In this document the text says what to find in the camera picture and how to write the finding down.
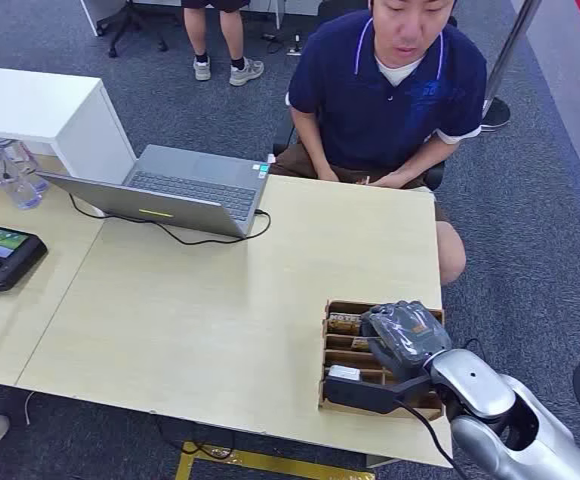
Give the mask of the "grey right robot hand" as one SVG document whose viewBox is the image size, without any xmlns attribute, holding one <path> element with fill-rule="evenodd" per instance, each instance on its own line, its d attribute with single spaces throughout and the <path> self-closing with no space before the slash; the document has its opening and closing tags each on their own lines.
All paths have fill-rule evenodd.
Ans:
<svg viewBox="0 0 580 480">
<path fill-rule="evenodd" d="M 375 305 L 360 321 L 370 352 L 399 381 L 418 377 L 429 360 L 452 348 L 445 329 L 419 301 Z"/>
</svg>

